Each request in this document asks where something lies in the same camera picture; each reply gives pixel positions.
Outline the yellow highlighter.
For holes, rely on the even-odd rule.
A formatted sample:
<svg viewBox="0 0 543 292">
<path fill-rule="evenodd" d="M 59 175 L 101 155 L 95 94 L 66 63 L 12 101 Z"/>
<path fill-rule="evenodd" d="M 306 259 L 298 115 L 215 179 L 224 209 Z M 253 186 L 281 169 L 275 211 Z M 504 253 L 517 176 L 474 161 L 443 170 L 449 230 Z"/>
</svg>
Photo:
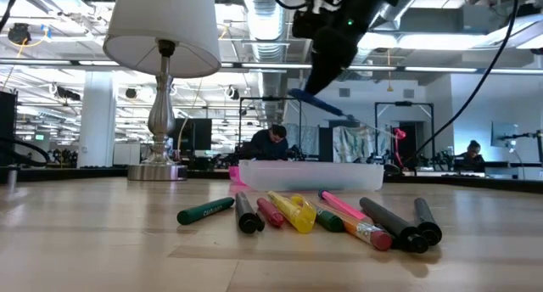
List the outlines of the yellow highlighter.
<svg viewBox="0 0 543 292">
<path fill-rule="evenodd" d="M 285 197 L 269 191 L 268 198 L 299 233 L 310 233 L 316 221 L 316 209 L 302 195 Z"/>
</svg>

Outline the black cabinet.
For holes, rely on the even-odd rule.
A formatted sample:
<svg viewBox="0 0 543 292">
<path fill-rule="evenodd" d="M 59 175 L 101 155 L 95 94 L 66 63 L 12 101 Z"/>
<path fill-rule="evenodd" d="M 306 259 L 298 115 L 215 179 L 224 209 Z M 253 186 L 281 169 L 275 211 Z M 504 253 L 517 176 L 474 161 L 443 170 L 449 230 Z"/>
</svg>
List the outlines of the black cabinet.
<svg viewBox="0 0 543 292">
<path fill-rule="evenodd" d="M 8 166 L 13 163 L 13 157 L 4 153 L 4 150 L 14 151 L 14 144 L 2 141 L 2 138 L 14 138 L 16 121 L 15 94 L 0 92 L 0 166 Z"/>
</svg>

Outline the pale wall screen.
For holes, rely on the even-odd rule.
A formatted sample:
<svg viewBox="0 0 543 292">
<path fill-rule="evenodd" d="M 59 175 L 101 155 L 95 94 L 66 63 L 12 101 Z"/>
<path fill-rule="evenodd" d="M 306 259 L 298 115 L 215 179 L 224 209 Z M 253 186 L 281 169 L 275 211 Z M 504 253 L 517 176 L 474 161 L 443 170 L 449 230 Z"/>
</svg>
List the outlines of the pale wall screen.
<svg viewBox="0 0 543 292">
<path fill-rule="evenodd" d="M 490 145 L 497 148 L 514 149 L 517 135 L 517 124 L 493 121 L 491 123 Z"/>
</svg>

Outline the person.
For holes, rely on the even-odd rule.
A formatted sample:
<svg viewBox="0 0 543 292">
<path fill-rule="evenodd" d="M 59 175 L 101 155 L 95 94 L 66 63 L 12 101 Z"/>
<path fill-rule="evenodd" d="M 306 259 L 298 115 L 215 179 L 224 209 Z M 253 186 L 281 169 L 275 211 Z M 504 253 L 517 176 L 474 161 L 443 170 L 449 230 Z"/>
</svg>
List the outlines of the person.
<svg viewBox="0 0 543 292">
<path fill-rule="evenodd" d="M 287 129 L 282 125 L 259 130 L 242 147 L 243 154 L 258 160 L 286 160 L 287 150 Z"/>
<path fill-rule="evenodd" d="M 480 154 L 480 150 L 480 144 L 475 140 L 471 140 L 467 146 L 467 150 L 460 155 L 463 165 L 481 166 L 484 163 L 484 158 Z"/>
</svg>

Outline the pink pencil blue eraser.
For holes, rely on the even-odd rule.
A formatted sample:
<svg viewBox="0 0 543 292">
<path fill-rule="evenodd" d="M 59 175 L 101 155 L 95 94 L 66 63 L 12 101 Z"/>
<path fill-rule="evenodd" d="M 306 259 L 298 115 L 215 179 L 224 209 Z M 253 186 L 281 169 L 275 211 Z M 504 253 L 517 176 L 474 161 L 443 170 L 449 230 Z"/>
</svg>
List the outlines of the pink pencil blue eraser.
<svg viewBox="0 0 543 292">
<path fill-rule="evenodd" d="M 350 206 L 342 199 L 327 190 L 321 189 L 318 192 L 318 196 L 320 199 L 325 200 L 328 205 L 338 211 L 343 212 L 346 215 L 352 216 L 360 221 L 365 221 L 367 219 L 367 215 L 363 214 L 361 211 L 356 210 L 354 207 Z"/>
</svg>

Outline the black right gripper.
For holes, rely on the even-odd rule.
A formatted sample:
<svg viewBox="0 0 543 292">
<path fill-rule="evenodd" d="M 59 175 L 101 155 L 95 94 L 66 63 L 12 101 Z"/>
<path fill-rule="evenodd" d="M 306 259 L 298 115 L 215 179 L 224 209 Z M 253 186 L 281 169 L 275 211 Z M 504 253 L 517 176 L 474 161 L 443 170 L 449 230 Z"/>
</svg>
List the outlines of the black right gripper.
<svg viewBox="0 0 543 292">
<path fill-rule="evenodd" d="M 332 19 L 319 29 L 311 52 L 305 92 L 317 95 L 351 65 L 382 0 L 343 0 Z"/>
</svg>

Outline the black ceiling device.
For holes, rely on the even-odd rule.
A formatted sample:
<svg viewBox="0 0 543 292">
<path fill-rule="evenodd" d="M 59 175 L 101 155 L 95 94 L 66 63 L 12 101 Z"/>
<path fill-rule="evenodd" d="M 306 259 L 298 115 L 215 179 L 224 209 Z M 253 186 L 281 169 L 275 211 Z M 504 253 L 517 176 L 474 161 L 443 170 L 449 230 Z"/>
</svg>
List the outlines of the black ceiling device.
<svg viewBox="0 0 543 292">
<path fill-rule="evenodd" d="M 8 31 L 8 39 L 20 46 L 25 46 L 31 42 L 31 34 L 29 32 L 30 25 L 27 23 L 15 23 Z"/>
</svg>

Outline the pale patterned cloth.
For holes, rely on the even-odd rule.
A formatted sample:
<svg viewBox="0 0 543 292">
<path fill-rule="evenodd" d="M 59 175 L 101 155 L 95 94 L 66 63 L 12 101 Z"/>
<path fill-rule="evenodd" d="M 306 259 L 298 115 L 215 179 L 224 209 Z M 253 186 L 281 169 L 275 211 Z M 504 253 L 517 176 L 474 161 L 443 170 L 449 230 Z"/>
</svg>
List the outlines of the pale patterned cloth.
<svg viewBox="0 0 543 292">
<path fill-rule="evenodd" d="M 352 163 L 356 159 L 366 160 L 372 154 L 383 155 L 390 147 L 391 137 L 378 134 L 367 126 L 337 126 L 333 129 L 333 162 Z"/>
</svg>

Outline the black marker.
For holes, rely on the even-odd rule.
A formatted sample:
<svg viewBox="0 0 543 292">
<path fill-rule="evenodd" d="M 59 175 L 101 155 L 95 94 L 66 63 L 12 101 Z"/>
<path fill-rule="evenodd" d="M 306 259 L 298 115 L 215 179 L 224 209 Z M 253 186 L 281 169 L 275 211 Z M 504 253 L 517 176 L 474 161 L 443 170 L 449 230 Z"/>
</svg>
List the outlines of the black marker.
<svg viewBox="0 0 543 292">
<path fill-rule="evenodd" d="M 238 228 L 241 232 L 252 234 L 264 230 L 264 221 L 254 211 L 244 192 L 235 195 L 235 211 Z"/>
<path fill-rule="evenodd" d="M 414 199 L 414 208 L 417 229 L 430 246 L 437 245 L 441 241 L 443 233 L 435 221 L 427 201 L 423 198 Z"/>
<path fill-rule="evenodd" d="M 428 250 L 428 241 L 408 221 L 368 197 L 362 197 L 359 200 L 359 205 L 364 213 L 395 238 L 402 250 L 417 254 L 425 253 Z"/>
</svg>

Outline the white pillar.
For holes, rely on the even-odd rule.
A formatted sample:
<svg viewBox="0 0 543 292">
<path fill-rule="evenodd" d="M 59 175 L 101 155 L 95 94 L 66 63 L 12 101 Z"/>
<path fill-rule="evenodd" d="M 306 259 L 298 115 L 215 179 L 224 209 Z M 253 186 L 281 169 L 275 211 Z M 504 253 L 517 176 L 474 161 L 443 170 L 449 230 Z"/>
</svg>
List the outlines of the white pillar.
<svg viewBox="0 0 543 292">
<path fill-rule="evenodd" d="M 118 87 L 112 71 L 86 72 L 78 167 L 113 165 L 117 94 Z"/>
</svg>

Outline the black monitor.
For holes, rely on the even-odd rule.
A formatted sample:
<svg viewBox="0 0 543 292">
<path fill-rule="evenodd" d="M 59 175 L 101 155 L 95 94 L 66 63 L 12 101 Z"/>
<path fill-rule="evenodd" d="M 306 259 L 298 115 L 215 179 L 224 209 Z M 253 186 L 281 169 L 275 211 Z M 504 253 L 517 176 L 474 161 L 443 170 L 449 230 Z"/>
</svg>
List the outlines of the black monitor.
<svg viewBox="0 0 543 292">
<path fill-rule="evenodd" d="M 195 156 L 197 151 L 211 150 L 212 120 L 203 118 L 176 118 L 175 127 L 169 133 L 174 158 Z"/>
</svg>

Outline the red crayon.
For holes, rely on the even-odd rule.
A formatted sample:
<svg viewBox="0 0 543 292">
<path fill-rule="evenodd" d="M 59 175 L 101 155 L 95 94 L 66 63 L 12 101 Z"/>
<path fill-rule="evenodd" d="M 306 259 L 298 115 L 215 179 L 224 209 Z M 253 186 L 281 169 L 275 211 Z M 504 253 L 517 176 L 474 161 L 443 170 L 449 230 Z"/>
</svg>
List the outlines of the red crayon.
<svg viewBox="0 0 543 292">
<path fill-rule="evenodd" d="M 258 215 L 269 222 L 273 227 L 280 228 L 284 224 L 285 219 L 283 214 L 269 200 L 258 198 L 256 204 L 258 206 Z"/>
</svg>

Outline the blue handled scissors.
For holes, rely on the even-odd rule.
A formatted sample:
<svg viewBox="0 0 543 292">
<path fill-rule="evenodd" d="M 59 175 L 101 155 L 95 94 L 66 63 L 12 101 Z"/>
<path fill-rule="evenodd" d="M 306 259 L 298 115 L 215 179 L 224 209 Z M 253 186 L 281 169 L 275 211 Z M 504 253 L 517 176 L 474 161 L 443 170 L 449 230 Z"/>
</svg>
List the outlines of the blue handled scissors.
<svg viewBox="0 0 543 292">
<path fill-rule="evenodd" d="M 366 122 L 356 119 L 353 115 L 345 114 L 341 109 L 339 109 L 337 107 L 334 107 L 331 104 L 326 103 L 326 102 L 322 101 L 321 99 L 319 99 L 319 98 L 317 98 L 317 97 L 315 97 L 315 96 L 313 96 L 313 95 L 311 95 L 311 94 L 309 94 L 309 93 L 307 93 L 305 91 L 302 91 L 302 90 L 300 90 L 298 88 L 290 89 L 288 91 L 288 95 L 290 97 L 298 99 L 301 102 L 304 102 L 304 103 L 310 104 L 310 105 L 312 105 L 314 107 L 317 107 L 320 110 L 324 110 L 324 111 L 328 112 L 329 114 L 336 115 L 336 116 L 339 116 L 339 117 L 344 117 L 348 121 L 359 122 L 362 125 L 373 129 L 377 135 L 385 134 L 385 135 L 387 135 L 387 136 L 389 136 L 391 138 L 395 138 L 395 139 L 403 139 L 406 136 L 403 131 L 398 131 L 396 133 L 392 133 L 392 132 L 387 132 L 384 129 L 377 128 L 376 126 L 370 126 Z"/>
</svg>

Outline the clear pencil box pink lid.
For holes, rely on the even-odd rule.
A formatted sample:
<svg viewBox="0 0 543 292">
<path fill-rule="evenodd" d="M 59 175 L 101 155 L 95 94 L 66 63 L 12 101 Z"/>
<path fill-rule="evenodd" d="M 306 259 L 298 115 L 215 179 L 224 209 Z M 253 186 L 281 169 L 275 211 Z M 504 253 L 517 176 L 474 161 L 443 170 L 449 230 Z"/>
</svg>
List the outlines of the clear pencil box pink lid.
<svg viewBox="0 0 543 292">
<path fill-rule="evenodd" d="M 238 180 L 255 191 L 376 191 L 383 185 L 384 166 L 286 160 L 240 160 Z"/>
</svg>

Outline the clear plastic pencil box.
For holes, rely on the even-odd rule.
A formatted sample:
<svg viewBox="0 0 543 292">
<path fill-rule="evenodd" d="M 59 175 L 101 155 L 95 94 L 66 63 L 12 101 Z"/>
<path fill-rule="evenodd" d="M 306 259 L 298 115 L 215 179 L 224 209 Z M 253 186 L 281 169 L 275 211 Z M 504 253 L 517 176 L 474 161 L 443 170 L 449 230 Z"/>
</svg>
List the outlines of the clear plastic pencil box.
<svg viewBox="0 0 543 292">
<path fill-rule="evenodd" d="M 98 169 L 20 169 L 17 171 L 17 182 L 44 182 L 62 181 L 70 179 L 126 177 L 127 169 L 98 168 Z M 443 177 L 382 177 L 384 183 L 407 184 L 444 184 L 451 186 L 463 186 L 469 188 L 487 188 L 510 192 L 542 194 L 543 181 L 492 179 L 484 177 L 468 177 L 458 175 L 445 175 Z"/>
</svg>

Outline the silver ceiling air duct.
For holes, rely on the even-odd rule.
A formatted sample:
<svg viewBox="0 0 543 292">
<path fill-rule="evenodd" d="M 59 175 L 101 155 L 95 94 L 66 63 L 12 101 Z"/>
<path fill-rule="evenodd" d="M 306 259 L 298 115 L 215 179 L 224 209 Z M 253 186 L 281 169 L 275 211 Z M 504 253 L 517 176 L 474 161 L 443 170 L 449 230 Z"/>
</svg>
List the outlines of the silver ceiling air duct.
<svg viewBox="0 0 543 292">
<path fill-rule="evenodd" d="M 287 46 L 281 41 L 286 36 L 285 11 L 275 0 L 244 0 L 247 7 L 249 36 L 257 63 L 284 63 Z M 258 75 L 262 97 L 285 97 L 285 75 L 279 72 L 263 72 Z"/>
</svg>

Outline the green crayon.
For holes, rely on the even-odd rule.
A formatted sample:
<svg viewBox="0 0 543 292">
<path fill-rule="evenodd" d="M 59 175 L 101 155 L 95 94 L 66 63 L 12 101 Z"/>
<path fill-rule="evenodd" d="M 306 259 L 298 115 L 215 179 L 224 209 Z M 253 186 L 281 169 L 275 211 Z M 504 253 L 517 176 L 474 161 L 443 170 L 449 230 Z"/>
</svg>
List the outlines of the green crayon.
<svg viewBox="0 0 543 292">
<path fill-rule="evenodd" d="M 318 206 L 316 207 L 316 221 L 329 232 L 342 233 L 344 231 L 343 221 L 338 216 Z"/>
<path fill-rule="evenodd" d="M 217 212 L 224 211 L 232 207 L 234 203 L 235 199 L 232 197 L 213 200 L 202 205 L 180 211 L 177 214 L 176 219 L 180 225 L 188 225 Z"/>
</svg>

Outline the orange pencil pink eraser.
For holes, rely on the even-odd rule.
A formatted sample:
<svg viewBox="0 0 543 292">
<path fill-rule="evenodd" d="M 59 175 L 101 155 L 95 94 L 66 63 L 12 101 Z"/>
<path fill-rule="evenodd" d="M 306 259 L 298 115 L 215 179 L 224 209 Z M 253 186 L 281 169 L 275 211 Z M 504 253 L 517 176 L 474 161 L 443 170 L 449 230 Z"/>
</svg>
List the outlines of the orange pencil pink eraser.
<svg viewBox="0 0 543 292">
<path fill-rule="evenodd" d="M 392 238 L 383 229 L 375 227 L 371 223 L 363 222 L 352 216 L 348 216 L 333 209 L 332 207 L 327 207 L 324 204 L 316 203 L 316 206 L 339 217 L 348 233 L 366 242 L 367 244 L 372 245 L 375 249 L 381 251 L 387 251 L 390 249 L 393 243 Z"/>
</svg>

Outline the long ceiling light strip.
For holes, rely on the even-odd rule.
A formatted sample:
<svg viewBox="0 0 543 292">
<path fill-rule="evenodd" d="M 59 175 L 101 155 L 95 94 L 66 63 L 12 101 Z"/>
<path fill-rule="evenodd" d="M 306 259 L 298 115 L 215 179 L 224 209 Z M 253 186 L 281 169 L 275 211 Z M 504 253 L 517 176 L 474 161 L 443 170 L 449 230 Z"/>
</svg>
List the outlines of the long ceiling light strip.
<svg viewBox="0 0 543 292">
<path fill-rule="evenodd" d="M 242 62 L 226 62 L 222 63 L 222 69 L 260 69 L 260 70 L 309 70 L 311 64 L 294 64 L 294 63 L 242 63 Z M 352 65 L 346 70 L 354 71 L 393 71 L 397 66 L 383 65 Z"/>
</svg>

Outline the white shade silver table lamp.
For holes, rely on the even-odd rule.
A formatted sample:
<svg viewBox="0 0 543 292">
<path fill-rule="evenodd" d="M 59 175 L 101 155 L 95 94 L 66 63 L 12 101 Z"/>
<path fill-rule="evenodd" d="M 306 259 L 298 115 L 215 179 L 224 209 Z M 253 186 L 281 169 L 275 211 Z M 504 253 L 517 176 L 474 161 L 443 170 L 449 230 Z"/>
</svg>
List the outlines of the white shade silver table lamp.
<svg viewBox="0 0 543 292">
<path fill-rule="evenodd" d="M 116 0 L 103 51 L 118 65 L 152 75 L 157 87 L 149 112 L 149 157 L 128 167 L 131 181 L 186 179 L 166 150 L 175 129 L 171 89 L 176 78 L 203 78 L 221 68 L 215 0 Z"/>
</svg>

